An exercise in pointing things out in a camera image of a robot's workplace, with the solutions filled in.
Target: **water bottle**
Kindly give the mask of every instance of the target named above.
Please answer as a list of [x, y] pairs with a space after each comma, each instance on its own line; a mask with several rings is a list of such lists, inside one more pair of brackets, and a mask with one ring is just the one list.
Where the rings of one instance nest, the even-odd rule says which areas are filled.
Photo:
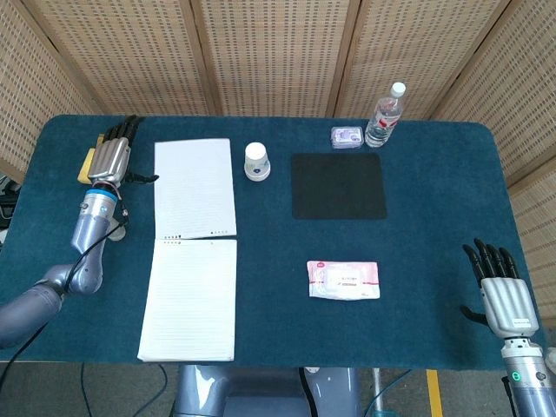
[[390, 135], [398, 120], [403, 106], [401, 97], [406, 92], [404, 83], [394, 83], [390, 89], [390, 97], [383, 97], [376, 103], [374, 116], [368, 121], [365, 129], [365, 143], [371, 148], [382, 146]]

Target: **paper cup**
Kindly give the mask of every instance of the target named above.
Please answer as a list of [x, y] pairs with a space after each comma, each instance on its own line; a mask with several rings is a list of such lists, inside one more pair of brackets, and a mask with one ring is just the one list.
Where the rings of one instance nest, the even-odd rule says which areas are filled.
[[267, 149], [262, 143], [252, 142], [245, 148], [245, 175], [251, 181], [265, 180], [270, 174]]

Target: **small box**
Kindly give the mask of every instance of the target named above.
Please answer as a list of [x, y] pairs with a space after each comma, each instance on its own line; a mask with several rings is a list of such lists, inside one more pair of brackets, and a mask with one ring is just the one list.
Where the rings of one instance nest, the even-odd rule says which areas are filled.
[[363, 129], [359, 127], [332, 128], [330, 142], [334, 149], [360, 148], [363, 145]]

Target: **perforated panel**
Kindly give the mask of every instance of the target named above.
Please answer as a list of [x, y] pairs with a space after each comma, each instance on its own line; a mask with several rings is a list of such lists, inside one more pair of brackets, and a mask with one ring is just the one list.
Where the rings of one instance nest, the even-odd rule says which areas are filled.
[[554, 146], [556, 2], [524, 0], [434, 115], [482, 122], [506, 176]]
[[93, 109], [9, 0], [0, 0], [0, 170], [22, 181], [45, 122]]
[[556, 317], [556, 171], [512, 195], [535, 296], [543, 317]]
[[392, 83], [407, 84], [404, 117], [423, 118], [500, 1], [371, 0], [353, 45], [337, 116], [370, 117]]
[[348, 0], [203, 0], [226, 115], [324, 116]]
[[32, 3], [110, 111], [208, 113], [178, 0]]

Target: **robotic arm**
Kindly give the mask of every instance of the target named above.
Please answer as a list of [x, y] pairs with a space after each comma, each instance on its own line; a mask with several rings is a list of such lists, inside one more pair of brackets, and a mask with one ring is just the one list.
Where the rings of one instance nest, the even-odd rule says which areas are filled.
[[489, 326], [501, 339], [507, 377], [506, 393], [515, 403], [520, 417], [556, 416], [556, 388], [542, 357], [542, 349], [530, 337], [539, 329], [529, 289], [520, 279], [515, 262], [504, 248], [497, 250], [474, 240], [479, 254], [463, 245], [473, 266], [486, 314], [462, 306], [467, 319]]
[[[141, 120], [136, 116], [126, 118], [122, 124], [109, 129], [97, 146], [89, 169], [92, 188], [79, 206], [71, 240], [80, 256], [74, 264], [53, 266], [41, 281], [0, 307], [0, 349], [29, 339], [60, 311], [66, 295], [91, 295], [100, 288], [105, 240], [116, 232], [122, 237], [128, 219], [118, 188], [124, 179], [139, 178], [143, 182], [156, 179], [127, 172], [130, 147]], [[118, 200], [122, 204], [122, 222], [113, 217]]]

